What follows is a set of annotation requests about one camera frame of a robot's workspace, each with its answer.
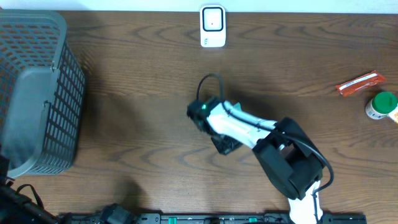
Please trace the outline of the red Top chocolate bar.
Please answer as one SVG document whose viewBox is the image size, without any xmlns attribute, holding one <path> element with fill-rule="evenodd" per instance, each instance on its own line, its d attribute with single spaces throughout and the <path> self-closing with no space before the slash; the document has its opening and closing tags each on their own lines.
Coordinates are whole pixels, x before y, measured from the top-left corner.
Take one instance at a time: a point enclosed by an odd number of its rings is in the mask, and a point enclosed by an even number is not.
<svg viewBox="0 0 398 224">
<path fill-rule="evenodd" d="M 386 78 L 379 72 L 374 70 L 353 80 L 347 81 L 340 85 L 336 85 L 335 88 L 343 97 L 346 97 L 358 92 L 359 90 L 377 85 L 385 81 Z"/>
</svg>

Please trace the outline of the green lid jar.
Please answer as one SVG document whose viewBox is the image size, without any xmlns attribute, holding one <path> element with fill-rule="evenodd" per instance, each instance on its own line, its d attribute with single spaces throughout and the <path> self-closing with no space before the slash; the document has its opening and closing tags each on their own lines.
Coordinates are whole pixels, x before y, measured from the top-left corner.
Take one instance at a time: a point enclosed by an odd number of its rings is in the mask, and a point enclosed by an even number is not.
<svg viewBox="0 0 398 224">
<path fill-rule="evenodd" d="M 378 93 L 365 107 L 365 113 L 371 119 L 383 119 L 397 108 L 397 97 L 390 92 Z"/>
</svg>

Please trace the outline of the mint Zappy wipes pack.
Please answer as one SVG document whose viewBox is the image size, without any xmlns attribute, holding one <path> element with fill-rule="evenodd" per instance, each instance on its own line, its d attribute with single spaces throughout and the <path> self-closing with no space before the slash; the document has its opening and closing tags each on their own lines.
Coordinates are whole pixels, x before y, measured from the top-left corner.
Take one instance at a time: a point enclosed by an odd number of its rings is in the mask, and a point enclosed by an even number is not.
<svg viewBox="0 0 398 224">
<path fill-rule="evenodd" d="M 236 103 L 234 106 L 234 109 L 241 111 L 241 104 L 240 103 Z"/>
</svg>

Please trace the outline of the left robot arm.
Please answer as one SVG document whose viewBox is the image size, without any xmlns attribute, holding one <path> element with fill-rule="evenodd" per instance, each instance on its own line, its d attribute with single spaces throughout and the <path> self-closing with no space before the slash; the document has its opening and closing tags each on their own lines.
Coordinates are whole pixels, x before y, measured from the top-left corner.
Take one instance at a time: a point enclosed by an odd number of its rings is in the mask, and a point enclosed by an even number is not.
<svg viewBox="0 0 398 224">
<path fill-rule="evenodd" d="M 17 190 L 11 188 L 14 179 L 8 177 L 9 160 L 1 156 L 1 224 L 56 224 L 59 219 L 44 210 L 42 201 L 33 186 L 25 184 Z M 30 187 L 37 203 L 20 193 Z"/>
</svg>

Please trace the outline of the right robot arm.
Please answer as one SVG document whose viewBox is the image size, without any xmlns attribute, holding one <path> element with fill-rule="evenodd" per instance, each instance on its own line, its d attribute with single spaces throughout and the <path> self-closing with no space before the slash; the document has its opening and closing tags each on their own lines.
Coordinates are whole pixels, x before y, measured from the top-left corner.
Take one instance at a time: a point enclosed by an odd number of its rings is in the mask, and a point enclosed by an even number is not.
<svg viewBox="0 0 398 224">
<path fill-rule="evenodd" d="M 292 119 L 257 118 L 220 98 L 193 100 L 187 116 L 207 133 L 219 154 L 228 155 L 245 145 L 254 153 L 273 186 L 289 200 L 292 223 L 321 223 L 320 181 L 331 166 Z"/>
</svg>

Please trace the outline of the white barcode scanner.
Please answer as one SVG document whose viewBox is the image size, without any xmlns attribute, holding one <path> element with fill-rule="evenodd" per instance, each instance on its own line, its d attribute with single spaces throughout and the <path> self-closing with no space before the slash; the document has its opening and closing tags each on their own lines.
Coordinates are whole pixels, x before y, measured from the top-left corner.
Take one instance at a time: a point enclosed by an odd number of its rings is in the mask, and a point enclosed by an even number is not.
<svg viewBox="0 0 398 224">
<path fill-rule="evenodd" d="M 226 43 L 226 11 L 220 5 L 200 9 L 200 44 L 204 48 L 224 47 Z"/>
</svg>

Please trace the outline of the grey plastic mesh basket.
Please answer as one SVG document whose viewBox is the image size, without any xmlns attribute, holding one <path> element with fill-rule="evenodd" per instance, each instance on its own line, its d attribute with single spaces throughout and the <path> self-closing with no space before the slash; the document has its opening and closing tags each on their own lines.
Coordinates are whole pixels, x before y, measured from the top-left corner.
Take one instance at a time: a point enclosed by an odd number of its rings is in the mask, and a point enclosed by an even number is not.
<svg viewBox="0 0 398 224">
<path fill-rule="evenodd" d="M 72 166 L 85 89 L 60 14 L 1 11 L 1 154 L 9 177 Z"/>
</svg>

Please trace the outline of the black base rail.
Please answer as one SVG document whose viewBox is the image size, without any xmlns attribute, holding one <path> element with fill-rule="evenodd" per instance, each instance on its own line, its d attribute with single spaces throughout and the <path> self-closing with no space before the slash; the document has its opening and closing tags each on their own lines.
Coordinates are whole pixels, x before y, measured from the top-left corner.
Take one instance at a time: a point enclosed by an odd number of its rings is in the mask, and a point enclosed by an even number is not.
<svg viewBox="0 0 398 224">
<path fill-rule="evenodd" d="M 287 212 L 252 214 L 177 214 L 132 213 L 118 204 L 104 207 L 96 213 L 62 213 L 60 223 L 91 224 L 293 224 Z"/>
</svg>

